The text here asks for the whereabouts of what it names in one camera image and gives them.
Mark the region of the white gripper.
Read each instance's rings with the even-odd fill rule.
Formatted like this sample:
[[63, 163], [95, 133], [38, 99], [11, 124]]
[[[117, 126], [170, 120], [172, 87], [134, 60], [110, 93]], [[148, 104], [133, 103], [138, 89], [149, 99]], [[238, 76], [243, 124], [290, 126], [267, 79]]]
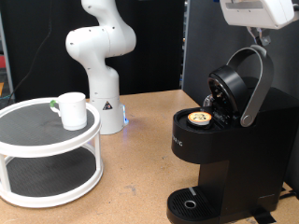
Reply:
[[295, 15], [292, 0], [220, 0], [220, 4], [227, 23], [248, 27], [250, 35], [263, 47], [271, 43], [268, 29], [281, 29]]

